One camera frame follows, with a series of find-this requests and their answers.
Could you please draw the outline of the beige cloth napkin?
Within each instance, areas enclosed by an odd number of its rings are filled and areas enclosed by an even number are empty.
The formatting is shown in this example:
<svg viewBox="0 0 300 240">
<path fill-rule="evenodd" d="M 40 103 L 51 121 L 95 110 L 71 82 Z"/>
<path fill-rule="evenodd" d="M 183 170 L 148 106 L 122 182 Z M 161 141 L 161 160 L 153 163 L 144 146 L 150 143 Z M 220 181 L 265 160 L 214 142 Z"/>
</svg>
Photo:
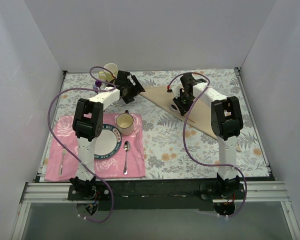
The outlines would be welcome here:
<svg viewBox="0 0 300 240">
<path fill-rule="evenodd" d="M 174 105 L 174 94 L 168 93 L 167 87 L 165 85 L 146 87 L 145 92 L 141 92 L 140 95 L 150 102 L 154 103 L 155 105 L 159 106 L 166 112 L 179 118 L 183 122 L 185 121 L 185 116 L 181 116 L 178 111 L 171 110 L 170 106 Z M 206 135 L 217 139 L 211 127 L 211 109 L 201 100 L 198 100 L 192 108 L 187 124 L 205 133 Z"/>
</svg>

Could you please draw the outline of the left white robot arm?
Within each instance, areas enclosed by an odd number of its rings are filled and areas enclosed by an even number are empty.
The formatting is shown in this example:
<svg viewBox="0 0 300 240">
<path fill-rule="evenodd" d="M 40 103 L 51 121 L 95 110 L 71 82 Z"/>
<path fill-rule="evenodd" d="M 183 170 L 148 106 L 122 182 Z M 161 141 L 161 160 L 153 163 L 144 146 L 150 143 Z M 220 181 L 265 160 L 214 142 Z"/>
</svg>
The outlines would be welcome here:
<svg viewBox="0 0 300 240">
<path fill-rule="evenodd" d="M 70 179 L 74 190 L 85 200 L 96 196 L 96 176 L 94 173 L 95 147 L 104 127 L 104 110 L 122 99 L 126 104 L 145 91 L 135 75 L 127 71 L 118 71 L 116 78 L 105 84 L 104 89 L 96 89 L 97 95 L 88 99 L 80 98 L 77 102 L 72 129 L 78 142 L 79 160 L 76 177 Z"/>
</svg>

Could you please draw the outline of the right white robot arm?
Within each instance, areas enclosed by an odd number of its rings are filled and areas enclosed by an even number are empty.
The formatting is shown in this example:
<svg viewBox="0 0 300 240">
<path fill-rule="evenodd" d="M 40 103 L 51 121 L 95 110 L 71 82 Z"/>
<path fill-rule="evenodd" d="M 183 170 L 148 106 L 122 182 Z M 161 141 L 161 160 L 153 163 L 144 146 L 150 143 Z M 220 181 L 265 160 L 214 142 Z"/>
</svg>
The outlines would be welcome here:
<svg viewBox="0 0 300 240">
<path fill-rule="evenodd" d="M 211 193 L 222 199 L 232 196 L 240 188 L 237 168 L 237 143 L 244 123 L 239 99 L 226 96 L 211 87 L 210 79 L 195 72 L 177 75 L 182 86 L 167 85 L 167 92 L 173 93 L 173 102 L 179 113 L 188 118 L 198 101 L 210 108 L 211 129 L 218 141 L 219 163 L 217 177 L 211 186 L 204 187 L 204 193 Z"/>
</svg>

